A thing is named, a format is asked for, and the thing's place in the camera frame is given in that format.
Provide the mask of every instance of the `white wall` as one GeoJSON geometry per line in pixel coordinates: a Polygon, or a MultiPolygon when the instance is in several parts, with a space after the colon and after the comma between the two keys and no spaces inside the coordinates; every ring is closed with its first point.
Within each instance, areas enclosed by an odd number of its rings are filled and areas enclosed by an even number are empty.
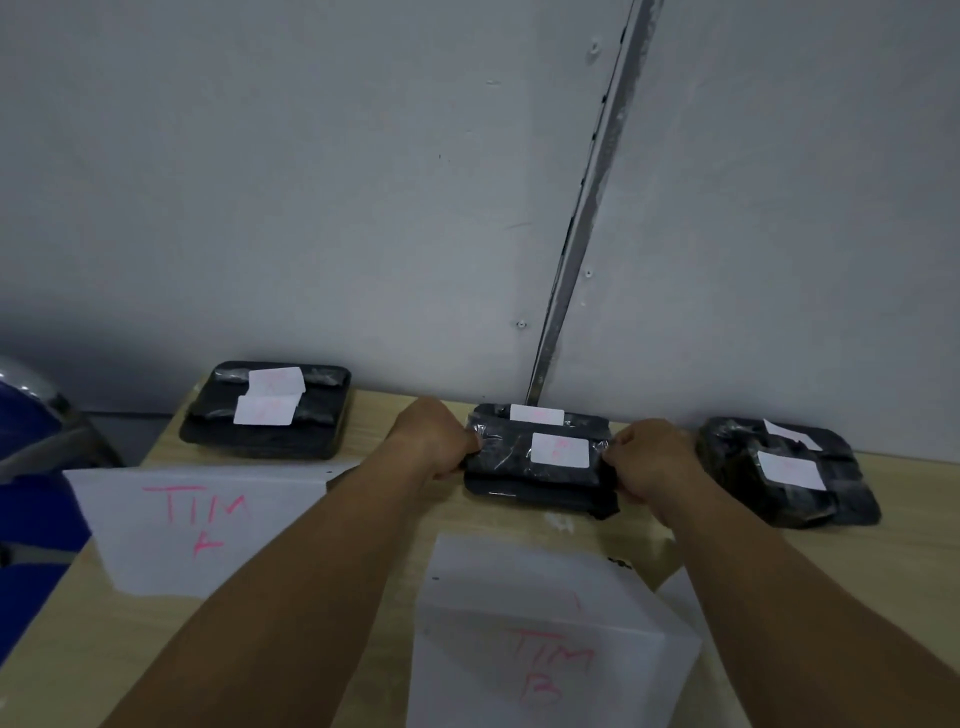
{"type": "Polygon", "coordinates": [[[958,27],[667,0],[541,403],[960,461],[958,27]]]}
{"type": "Polygon", "coordinates": [[[521,400],[628,9],[3,3],[0,346],[99,410],[233,357],[521,400]]]}

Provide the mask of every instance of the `hand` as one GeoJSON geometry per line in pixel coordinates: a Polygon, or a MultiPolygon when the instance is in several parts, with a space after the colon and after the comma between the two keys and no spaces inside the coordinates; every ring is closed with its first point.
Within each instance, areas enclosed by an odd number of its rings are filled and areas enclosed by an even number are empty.
{"type": "Polygon", "coordinates": [[[451,473],[465,455],[480,449],[480,438],[465,429],[440,400],[421,397],[400,412],[387,440],[403,441],[424,459],[434,477],[451,473]]]}
{"type": "Polygon", "coordinates": [[[604,450],[603,459],[616,468],[624,490],[648,503],[664,525],[672,496],[705,476],[690,437],[666,420],[627,425],[604,450]]]}

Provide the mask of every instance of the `black tray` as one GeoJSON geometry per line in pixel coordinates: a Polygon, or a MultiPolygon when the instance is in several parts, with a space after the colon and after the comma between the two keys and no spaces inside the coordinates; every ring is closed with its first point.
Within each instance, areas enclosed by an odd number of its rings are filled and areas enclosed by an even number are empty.
{"type": "MultiPolygon", "coordinates": [[[[321,407],[329,412],[329,425],[313,422],[294,422],[285,427],[270,425],[235,425],[230,421],[210,421],[187,416],[180,426],[180,438],[183,442],[203,445],[228,451],[241,457],[320,459],[333,457],[340,447],[343,425],[348,404],[350,371],[343,367],[331,367],[320,364],[292,364],[274,361],[225,361],[215,369],[276,369],[280,367],[324,366],[327,369],[343,372],[344,383],[337,387],[306,384],[300,401],[307,398],[312,406],[321,407]]],[[[213,372],[207,378],[203,389],[194,400],[199,405],[221,404],[226,402],[236,406],[236,400],[247,394],[246,383],[233,384],[216,381],[213,372]]]]}
{"type": "Polygon", "coordinates": [[[616,472],[600,454],[611,439],[601,417],[564,413],[563,425],[510,419],[509,404],[479,404],[467,427],[483,438],[483,448],[464,459],[464,484],[477,496],[509,497],[516,502],[581,511],[596,519],[619,512],[616,472]],[[589,468],[563,468],[530,461],[535,432],[577,437],[590,444],[589,468]]]}
{"type": "Polygon", "coordinates": [[[823,450],[767,432],[762,420],[712,417],[700,428],[697,455],[710,476],[766,522],[782,528],[820,525],[874,525],[880,506],[847,441],[832,430],[804,425],[781,427],[809,435],[823,450]],[[768,480],[758,451],[811,460],[825,491],[768,480]]]}

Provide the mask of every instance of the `blue chair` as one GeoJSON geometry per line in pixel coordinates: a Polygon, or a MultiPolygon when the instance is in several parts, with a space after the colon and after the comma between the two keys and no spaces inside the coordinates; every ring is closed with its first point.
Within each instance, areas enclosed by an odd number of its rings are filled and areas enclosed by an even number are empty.
{"type": "Polygon", "coordinates": [[[121,464],[56,387],[0,357],[0,664],[68,566],[24,563],[18,550],[77,552],[90,537],[61,471],[121,464]]]}

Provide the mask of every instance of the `white paper sign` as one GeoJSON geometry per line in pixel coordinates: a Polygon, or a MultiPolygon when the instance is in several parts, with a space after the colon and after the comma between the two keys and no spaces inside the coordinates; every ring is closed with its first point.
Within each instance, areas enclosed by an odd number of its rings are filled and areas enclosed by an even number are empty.
{"type": "Polygon", "coordinates": [[[274,395],[301,395],[306,392],[303,372],[300,367],[279,369],[251,369],[248,395],[269,397],[274,395]]]}
{"type": "Polygon", "coordinates": [[[594,553],[441,534],[414,617],[407,728],[666,728],[700,639],[594,553]]]}
{"type": "Polygon", "coordinates": [[[733,691],[686,569],[680,569],[664,581],[657,589],[657,596],[703,640],[700,658],[680,694],[672,725],[750,728],[750,720],[733,691]]]}
{"type": "Polygon", "coordinates": [[[207,597],[354,464],[65,475],[117,590],[207,597]]]}
{"type": "Polygon", "coordinates": [[[525,423],[539,423],[540,425],[562,425],[564,411],[549,407],[528,407],[526,404],[511,404],[510,419],[525,423]]]}
{"type": "Polygon", "coordinates": [[[579,437],[534,432],[530,460],[534,463],[560,465],[564,468],[589,468],[590,443],[579,437]]]}
{"type": "Polygon", "coordinates": [[[783,457],[783,455],[775,455],[773,452],[764,452],[763,450],[759,450],[756,457],[759,459],[760,468],[768,480],[809,488],[811,491],[825,491],[827,489],[823,478],[820,477],[820,471],[817,470],[817,464],[812,460],[804,460],[800,457],[783,457]]]}
{"type": "Polygon", "coordinates": [[[804,435],[802,432],[794,432],[792,429],[774,425],[769,420],[764,420],[763,423],[767,425],[767,432],[769,432],[771,435],[779,435],[780,437],[785,437],[787,440],[803,443],[809,449],[823,450],[823,448],[813,442],[813,438],[809,435],[804,435]]]}

